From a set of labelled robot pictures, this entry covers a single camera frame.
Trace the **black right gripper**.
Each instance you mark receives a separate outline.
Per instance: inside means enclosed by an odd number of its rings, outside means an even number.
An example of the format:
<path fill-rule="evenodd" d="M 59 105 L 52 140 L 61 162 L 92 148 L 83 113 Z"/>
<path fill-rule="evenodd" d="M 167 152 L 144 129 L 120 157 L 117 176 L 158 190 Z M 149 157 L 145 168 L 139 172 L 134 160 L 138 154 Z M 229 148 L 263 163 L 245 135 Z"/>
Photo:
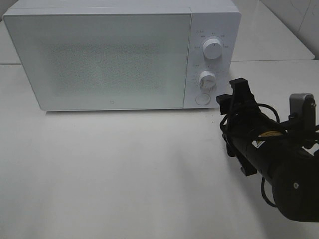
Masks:
<path fill-rule="evenodd" d="M 231 80 L 232 95 L 216 97 L 220 114 L 222 137 L 227 153 L 236 157 L 244 175 L 259 172 L 273 177 L 278 166 L 272 147 L 279 143 L 279 115 L 266 104 L 259 104 L 244 78 Z"/>

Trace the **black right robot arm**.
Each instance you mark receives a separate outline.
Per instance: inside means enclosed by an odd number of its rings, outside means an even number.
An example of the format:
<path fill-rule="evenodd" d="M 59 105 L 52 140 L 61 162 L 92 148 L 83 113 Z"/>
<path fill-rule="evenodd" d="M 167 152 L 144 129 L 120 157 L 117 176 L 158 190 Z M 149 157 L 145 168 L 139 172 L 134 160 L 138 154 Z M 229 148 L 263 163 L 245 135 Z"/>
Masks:
<path fill-rule="evenodd" d="M 230 81 L 232 94 L 216 98 L 227 154 L 236 157 L 244 175 L 262 175 L 272 188 L 268 205 L 287 219 L 319 220 L 319 154 L 309 150 L 319 142 L 316 102 L 310 93 L 290 95 L 287 121 L 266 116 L 248 81 Z"/>

